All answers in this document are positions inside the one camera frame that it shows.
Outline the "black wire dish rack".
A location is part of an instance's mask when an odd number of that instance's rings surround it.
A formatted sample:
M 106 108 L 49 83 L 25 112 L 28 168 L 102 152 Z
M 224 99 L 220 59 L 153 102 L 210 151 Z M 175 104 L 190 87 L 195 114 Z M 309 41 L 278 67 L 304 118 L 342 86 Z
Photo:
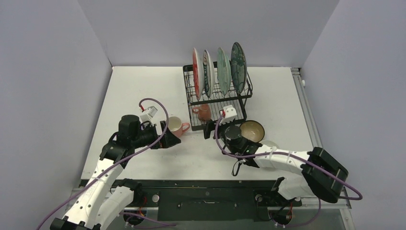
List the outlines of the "black wire dish rack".
M 182 67 L 184 85 L 186 90 L 186 99 L 189 110 L 189 118 L 191 129 L 199 131 L 204 129 L 205 122 L 198 118 L 198 114 L 193 112 L 192 109 L 201 104 L 207 104 L 211 111 L 211 119 L 217 120 L 220 110 L 226 105 L 232 105 L 237 111 L 236 123 L 241 124 L 247 119 L 247 112 L 245 109 L 246 101 L 252 97 L 252 82 L 250 76 L 247 75 L 245 87 L 243 92 L 237 93 L 233 84 L 231 84 L 229 91 L 226 95 L 222 95 L 219 83 L 214 84 L 214 89 L 211 97 L 208 97 L 205 92 L 202 93 L 200 99 L 197 98 L 197 93 L 194 87 L 193 66 L 185 65 Z

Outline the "large pink mug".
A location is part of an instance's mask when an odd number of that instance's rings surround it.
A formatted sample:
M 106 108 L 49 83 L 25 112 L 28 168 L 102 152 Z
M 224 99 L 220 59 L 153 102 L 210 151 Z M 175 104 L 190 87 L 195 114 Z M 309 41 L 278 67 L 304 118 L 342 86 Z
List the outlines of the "large pink mug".
M 168 129 L 169 131 L 180 138 L 186 131 L 190 129 L 190 123 L 184 123 L 180 118 L 176 116 L 169 117 Z

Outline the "light green flower plate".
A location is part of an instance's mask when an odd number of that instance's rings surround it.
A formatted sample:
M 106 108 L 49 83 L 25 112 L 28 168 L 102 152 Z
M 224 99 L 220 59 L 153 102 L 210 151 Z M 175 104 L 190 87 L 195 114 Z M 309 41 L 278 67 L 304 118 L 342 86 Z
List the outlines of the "light green flower plate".
M 221 94 L 226 96 L 231 86 L 231 67 L 229 57 L 221 47 L 217 50 L 217 79 Z

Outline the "aluminium rail right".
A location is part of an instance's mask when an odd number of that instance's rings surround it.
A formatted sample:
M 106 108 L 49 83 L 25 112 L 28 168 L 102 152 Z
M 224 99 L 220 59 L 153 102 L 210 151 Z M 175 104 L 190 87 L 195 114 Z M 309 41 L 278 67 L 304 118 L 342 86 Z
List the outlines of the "aluminium rail right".
M 295 83 L 296 91 L 299 97 L 301 108 L 304 114 L 306 126 L 314 147 L 323 147 L 319 132 L 311 111 L 310 103 L 305 93 L 305 81 L 302 79 L 300 68 L 291 68 L 291 74 Z

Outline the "dark blue plate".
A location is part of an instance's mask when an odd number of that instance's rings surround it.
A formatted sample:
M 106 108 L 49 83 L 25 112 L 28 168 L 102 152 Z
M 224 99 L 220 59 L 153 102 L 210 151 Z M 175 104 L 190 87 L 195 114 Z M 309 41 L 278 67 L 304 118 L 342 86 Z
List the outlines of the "dark blue plate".
M 240 95 L 247 78 L 247 61 L 244 50 L 239 42 L 234 42 L 231 50 L 231 77 L 234 89 Z

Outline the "white bowl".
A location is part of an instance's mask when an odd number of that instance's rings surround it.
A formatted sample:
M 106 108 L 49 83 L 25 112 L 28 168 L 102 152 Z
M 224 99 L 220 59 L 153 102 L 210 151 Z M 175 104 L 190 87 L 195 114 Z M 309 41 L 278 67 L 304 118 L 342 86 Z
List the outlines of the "white bowl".
M 270 140 L 262 140 L 261 142 L 260 142 L 262 145 L 266 145 L 266 146 L 269 146 L 269 147 L 271 147 L 271 148 L 273 148 L 273 147 L 275 147 L 275 148 L 279 148 L 279 146 L 275 143 L 275 142 L 273 142 L 273 141 L 270 141 Z

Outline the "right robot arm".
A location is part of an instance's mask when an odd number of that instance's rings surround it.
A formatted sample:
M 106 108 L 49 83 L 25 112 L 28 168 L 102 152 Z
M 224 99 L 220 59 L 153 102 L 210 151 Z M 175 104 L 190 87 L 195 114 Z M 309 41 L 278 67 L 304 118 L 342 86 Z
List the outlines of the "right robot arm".
M 233 157 L 238 164 L 255 168 L 269 168 L 296 174 L 295 178 L 279 177 L 270 191 L 271 201 L 277 205 L 303 196 L 316 196 L 328 203 L 341 198 L 348 170 L 324 148 L 310 151 L 289 151 L 276 146 L 253 142 L 242 135 L 233 123 L 216 125 L 210 120 L 203 126 L 204 138 L 214 132 L 216 141 L 222 140 L 220 150 Z

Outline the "brown black bowl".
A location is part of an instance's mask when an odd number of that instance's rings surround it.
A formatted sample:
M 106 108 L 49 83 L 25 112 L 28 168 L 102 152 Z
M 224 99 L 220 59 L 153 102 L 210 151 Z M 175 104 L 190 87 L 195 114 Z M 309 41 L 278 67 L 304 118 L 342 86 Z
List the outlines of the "brown black bowl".
M 247 120 L 239 126 L 241 135 L 253 142 L 260 142 L 265 136 L 265 129 L 262 124 L 254 120 Z

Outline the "red teal plate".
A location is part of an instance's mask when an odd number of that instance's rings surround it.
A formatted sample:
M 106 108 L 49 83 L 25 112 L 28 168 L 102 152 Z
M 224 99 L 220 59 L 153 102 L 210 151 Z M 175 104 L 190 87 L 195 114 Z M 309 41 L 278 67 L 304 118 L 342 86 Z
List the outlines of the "red teal plate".
M 199 101 L 204 90 L 203 62 L 196 48 L 192 52 L 193 81 L 196 98 Z

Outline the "small orange mug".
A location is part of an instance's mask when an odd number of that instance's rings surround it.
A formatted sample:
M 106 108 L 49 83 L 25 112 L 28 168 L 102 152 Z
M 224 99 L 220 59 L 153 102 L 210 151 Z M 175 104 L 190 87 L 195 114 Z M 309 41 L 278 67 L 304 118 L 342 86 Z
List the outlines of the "small orange mug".
M 209 121 L 211 120 L 211 109 L 208 104 L 201 104 L 192 108 L 192 112 L 197 114 L 198 119 L 201 121 Z

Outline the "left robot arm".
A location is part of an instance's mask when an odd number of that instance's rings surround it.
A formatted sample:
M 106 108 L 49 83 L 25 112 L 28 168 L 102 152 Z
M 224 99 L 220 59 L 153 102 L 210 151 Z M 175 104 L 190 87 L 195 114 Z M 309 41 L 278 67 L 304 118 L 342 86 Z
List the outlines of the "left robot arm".
M 125 179 L 113 195 L 105 199 L 116 178 L 136 154 L 149 149 L 167 149 L 181 143 L 168 128 L 169 120 L 160 122 L 162 133 L 149 119 L 136 115 L 124 115 L 118 131 L 103 146 L 93 176 L 74 198 L 76 202 L 63 215 L 55 218 L 52 230 L 104 230 L 125 206 L 137 206 L 142 202 L 140 184 Z

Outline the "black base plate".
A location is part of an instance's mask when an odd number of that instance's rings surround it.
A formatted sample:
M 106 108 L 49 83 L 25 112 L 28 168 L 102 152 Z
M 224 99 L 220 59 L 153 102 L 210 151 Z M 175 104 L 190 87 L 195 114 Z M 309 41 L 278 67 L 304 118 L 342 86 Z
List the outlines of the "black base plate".
M 134 201 L 125 210 L 151 213 L 160 221 L 267 221 L 268 208 L 300 207 L 276 191 L 278 180 L 136 180 Z

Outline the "white plate blue rim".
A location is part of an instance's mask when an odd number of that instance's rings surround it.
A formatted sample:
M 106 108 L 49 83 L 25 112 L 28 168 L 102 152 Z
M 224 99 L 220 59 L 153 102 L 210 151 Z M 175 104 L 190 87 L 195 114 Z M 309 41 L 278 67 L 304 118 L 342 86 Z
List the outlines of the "white plate blue rim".
M 203 53 L 204 90 L 208 98 L 212 97 L 214 90 L 214 63 L 208 50 Z

